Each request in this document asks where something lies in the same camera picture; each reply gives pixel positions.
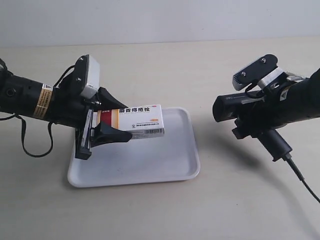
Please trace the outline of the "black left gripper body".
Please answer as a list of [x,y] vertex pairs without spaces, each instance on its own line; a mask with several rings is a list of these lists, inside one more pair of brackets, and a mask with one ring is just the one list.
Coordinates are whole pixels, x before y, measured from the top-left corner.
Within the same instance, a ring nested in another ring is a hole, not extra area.
[[87,160],[92,155],[90,128],[95,107],[100,102],[97,93],[90,99],[73,95],[73,71],[64,73],[53,86],[48,120],[75,129],[75,158]]

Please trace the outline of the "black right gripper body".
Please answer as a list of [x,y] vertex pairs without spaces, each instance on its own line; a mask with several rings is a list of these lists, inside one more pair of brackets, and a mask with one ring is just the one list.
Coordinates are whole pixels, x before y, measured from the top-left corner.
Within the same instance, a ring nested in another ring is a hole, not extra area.
[[236,128],[232,130],[237,139],[258,136],[261,132],[281,128],[295,122],[294,82],[284,83],[270,95],[261,96],[261,91],[236,93],[232,100],[232,118]]

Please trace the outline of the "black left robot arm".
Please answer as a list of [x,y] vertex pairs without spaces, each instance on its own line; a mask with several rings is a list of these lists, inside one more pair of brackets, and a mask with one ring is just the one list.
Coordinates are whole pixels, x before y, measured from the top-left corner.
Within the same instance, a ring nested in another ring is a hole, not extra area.
[[125,109],[126,105],[100,86],[100,64],[89,54],[80,56],[53,85],[17,76],[0,62],[0,111],[21,120],[21,142],[25,141],[25,117],[46,121],[52,126],[75,130],[75,157],[87,160],[91,148],[111,143],[127,143],[133,135],[100,122],[92,126],[94,113]]

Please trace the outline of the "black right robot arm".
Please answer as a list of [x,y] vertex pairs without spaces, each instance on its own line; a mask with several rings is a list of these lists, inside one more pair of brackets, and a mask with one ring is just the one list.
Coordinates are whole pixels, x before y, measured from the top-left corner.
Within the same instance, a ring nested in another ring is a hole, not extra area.
[[257,101],[241,113],[232,130],[237,139],[320,117],[320,71],[281,89],[273,99]]

